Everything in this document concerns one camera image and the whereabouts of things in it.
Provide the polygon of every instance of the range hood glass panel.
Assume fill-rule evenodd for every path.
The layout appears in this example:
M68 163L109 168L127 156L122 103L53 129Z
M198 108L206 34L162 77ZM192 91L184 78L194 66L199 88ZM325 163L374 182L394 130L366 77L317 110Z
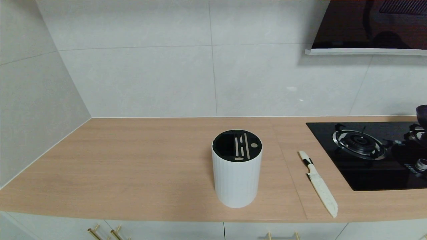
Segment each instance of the range hood glass panel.
M306 53L425 55L426 50L427 0L333 0Z

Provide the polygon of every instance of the black glass cooktop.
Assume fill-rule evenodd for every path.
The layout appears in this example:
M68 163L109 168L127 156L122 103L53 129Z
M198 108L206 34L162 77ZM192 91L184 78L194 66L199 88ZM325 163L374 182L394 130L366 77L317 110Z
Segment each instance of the black glass cooktop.
M354 191L427 188L425 132L413 122L307 123Z

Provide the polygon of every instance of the gold cabinet handle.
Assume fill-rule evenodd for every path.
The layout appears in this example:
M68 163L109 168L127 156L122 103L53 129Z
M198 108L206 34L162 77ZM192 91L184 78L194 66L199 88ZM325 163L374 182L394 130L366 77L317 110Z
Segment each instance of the gold cabinet handle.
M113 234L113 236L117 239L117 240L123 240L123 238L122 237L120 237L120 235L119 235L119 231L120 231L120 229L122 228L122 226L121 225L119 225L119 227L117 228L117 230L115 231L115 230L111 230L111 234Z
M88 233L90 233L96 240L102 240L102 238L97 234L97 230L99 228L99 224L95 227L95 229L88 229Z
M263 240L271 240L271 233L270 232L268 232L267 233L267 239L263 239ZM299 240L299 234L298 234L298 232L295 232L295 240Z

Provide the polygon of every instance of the stove knob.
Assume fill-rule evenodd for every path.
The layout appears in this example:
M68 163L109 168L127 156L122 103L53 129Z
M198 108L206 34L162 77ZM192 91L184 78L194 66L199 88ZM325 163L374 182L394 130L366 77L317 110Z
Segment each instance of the stove knob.
M427 160L424 158L418 159L417 163L415 164L415 167L420 171L427 170Z

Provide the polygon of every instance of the white cabinet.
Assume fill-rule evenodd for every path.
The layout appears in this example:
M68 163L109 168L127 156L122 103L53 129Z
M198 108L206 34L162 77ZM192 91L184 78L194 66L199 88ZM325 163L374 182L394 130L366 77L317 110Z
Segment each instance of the white cabinet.
M427 219L351 222L336 240L425 240Z
M106 220L127 240L224 240L222 222L152 222Z
M225 240L295 239L298 232L300 240L335 240L346 223L224 223Z
M94 240L88 229L98 224L97 234L102 240L107 240L111 231L104 220L8 213L42 240Z
M0 240L40 240L6 212L0 212Z

